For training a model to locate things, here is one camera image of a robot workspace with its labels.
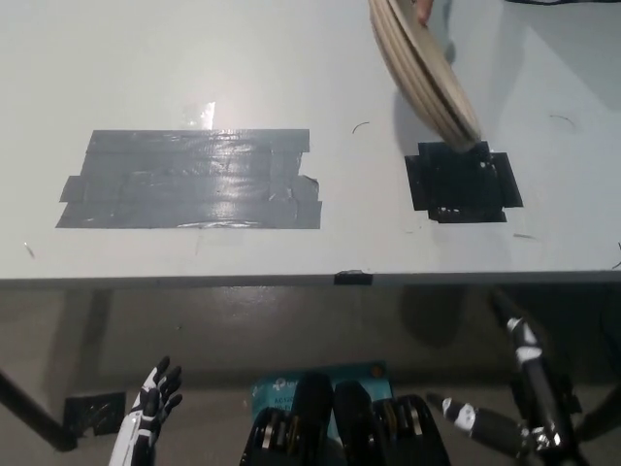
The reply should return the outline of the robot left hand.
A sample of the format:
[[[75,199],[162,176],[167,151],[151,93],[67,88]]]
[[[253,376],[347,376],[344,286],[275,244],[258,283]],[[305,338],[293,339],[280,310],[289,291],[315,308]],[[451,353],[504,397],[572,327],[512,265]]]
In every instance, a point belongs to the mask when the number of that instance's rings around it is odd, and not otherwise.
[[[181,367],[170,369],[171,359],[164,356],[144,381],[129,415],[138,421],[138,430],[149,435],[154,443],[161,428],[182,400],[178,393],[181,386]]]

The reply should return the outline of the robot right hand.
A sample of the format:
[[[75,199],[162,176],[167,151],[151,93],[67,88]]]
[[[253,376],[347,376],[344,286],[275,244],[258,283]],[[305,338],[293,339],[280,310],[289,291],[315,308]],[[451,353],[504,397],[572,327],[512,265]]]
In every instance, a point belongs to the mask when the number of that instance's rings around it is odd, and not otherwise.
[[[506,416],[436,393],[429,393],[427,401],[455,427],[481,443],[521,443],[531,437],[534,430],[538,430],[552,447],[572,442],[571,416],[563,407],[562,395],[553,380],[543,345],[535,330],[517,305],[500,290],[491,292],[490,305],[512,344],[518,374],[532,413],[527,425],[522,427]]]

